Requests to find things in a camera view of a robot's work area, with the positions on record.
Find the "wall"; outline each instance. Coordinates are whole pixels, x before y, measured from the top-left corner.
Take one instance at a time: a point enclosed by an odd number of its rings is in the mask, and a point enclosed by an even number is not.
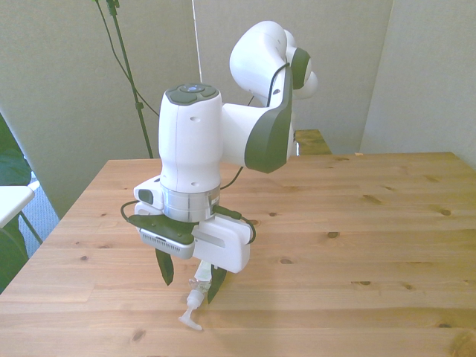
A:
[[[395,0],[362,152],[451,151],[476,169],[476,2]]]
[[[157,111],[164,90],[199,80],[190,0],[122,0],[118,21]],[[2,1],[0,23],[0,111],[61,217],[107,160],[148,157],[131,88],[92,1]],[[157,118],[144,115],[157,155]]]
[[[234,44],[254,24],[273,20],[309,52],[318,93],[295,101],[298,129],[319,129],[334,153],[358,151],[387,30],[392,0],[195,0],[202,78],[227,103],[249,94],[228,67]]]

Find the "light stand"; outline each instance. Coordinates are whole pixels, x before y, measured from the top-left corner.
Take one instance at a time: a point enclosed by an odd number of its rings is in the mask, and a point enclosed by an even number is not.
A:
[[[132,79],[131,68],[129,66],[129,60],[127,59],[126,48],[124,47],[124,42],[123,42],[122,36],[120,34],[118,18],[117,18],[118,12],[116,11],[116,7],[119,7],[119,1],[118,0],[106,0],[106,2],[107,2],[107,7],[109,9],[109,13],[111,14],[112,18],[114,19],[114,25],[116,27],[116,32],[118,33],[120,49],[122,50],[122,55],[124,57],[124,62],[126,64],[127,77],[129,78],[129,82],[130,82],[131,88],[132,88],[132,93],[134,94],[135,108],[137,109],[137,113],[139,114],[139,121],[141,122],[142,132],[144,134],[144,140],[146,141],[146,145],[147,145],[147,151],[149,152],[149,157],[154,158],[154,156],[152,154],[152,149],[150,147],[149,136],[147,134],[146,124],[144,122],[144,116],[142,115],[142,109],[144,108],[144,105],[138,99],[137,89],[135,88],[134,80]]]

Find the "cable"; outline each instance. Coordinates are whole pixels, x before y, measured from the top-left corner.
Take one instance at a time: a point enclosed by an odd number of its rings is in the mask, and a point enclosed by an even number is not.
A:
[[[130,223],[129,221],[129,217],[126,216],[126,214],[124,213],[124,208],[126,208],[127,206],[130,206],[130,205],[133,205],[135,203],[139,203],[138,200],[135,200],[135,201],[131,201],[131,202],[126,202],[122,205],[122,207],[120,208],[120,214],[122,215],[122,218],[124,218],[126,220],[126,222]]]
[[[272,90],[273,90],[274,80],[276,80],[277,74],[280,73],[280,71],[281,71],[283,68],[287,67],[288,65],[289,65],[289,62],[285,63],[284,65],[282,65],[281,67],[279,67],[279,68],[275,71],[275,73],[273,74],[273,77],[272,77],[272,79],[271,79],[271,84],[269,85],[268,102],[266,103],[266,108],[269,107],[269,103],[271,102],[271,92],[272,92]]]
[[[240,175],[241,170],[243,170],[243,166],[240,167],[235,177],[233,177],[233,180],[231,180],[229,184],[226,184],[225,186],[221,187],[220,190],[224,190],[225,188],[230,187],[238,179],[238,176]]]
[[[97,8],[99,9],[99,12],[101,14],[101,17],[103,18],[103,22],[104,22],[104,26],[106,27],[106,32],[107,32],[107,36],[109,38],[109,43],[111,44],[111,49],[112,49],[112,53],[114,54],[114,57],[116,59],[116,61],[118,61],[119,63],[119,66],[120,66],[120,69],[122,69],[122,72],[124,73],[124,75],[126,76],[127,80],[129,81],[129,83],[131,84],[131,86],[133,87],[133,89],[135,90],[135,92],[137,93],[137,95],[142,99],[142,101],[145,103],[146,106],[149,107],[150,110],[152,110],[155,115],[158,116],[158,113],[154,110],[153,107],[151,107],[148,102],[144,99],[144,97],[142,97],[141,93],[139,93],[139,91],[137,90],[137,88],[135,87],[134,83],[130,80],[129,76],[127,75],[127,72],[126,70],[124,69],[124,67],[122,66],[122,63],[120,62],[117,54],[116,54],[116,51],[114,49],[114,45],[112,44],[112,38],[111,38],[111,33],[109,32],[109,27],[107,25],[107,22],[106,22],[106,19],[104,18],[104,14],[103,14],[103,10],[101,9],[101,6],[99,5],[99,1],[98,0],[95,0],[96,1],[96,4],[97,4]]]
[[[251,237],[250,241],[248,242],[248,244],[251,244],[252,242],[254,242],[254,240],[256,239],[256,229],[254,229],[254,224],[251,223],[251,221],[249,219],[246,219],[245,217],[241,217],[241,219],[243,221],[246,222],[246,224],[248,224],[251,228],[251,231],[253,232],[253,236]]]

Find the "transparent plastic object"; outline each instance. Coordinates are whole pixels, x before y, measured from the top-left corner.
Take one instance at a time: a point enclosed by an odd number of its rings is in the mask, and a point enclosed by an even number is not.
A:
[[[188,283],[192,289],[187,297],[187,311],[178,318],[192,329],[202,331],[202,327],[192,320],[192,311],[198,309],[202,305],[205,295],[211,285],[211,264],[202,261],[197,269],[194,279],[188,280]]]

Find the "wood grain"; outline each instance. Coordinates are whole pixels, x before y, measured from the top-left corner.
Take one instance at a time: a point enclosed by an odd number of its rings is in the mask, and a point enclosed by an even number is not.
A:
[[[451,153],[311,155],[220,203],[251,260],[178,321],[199,261],[161,279],[120,217],[159,160],[110,161],[0,295],[0,356],[474,356],[476,173]],[[223,182],[237,171],[222,166]]]

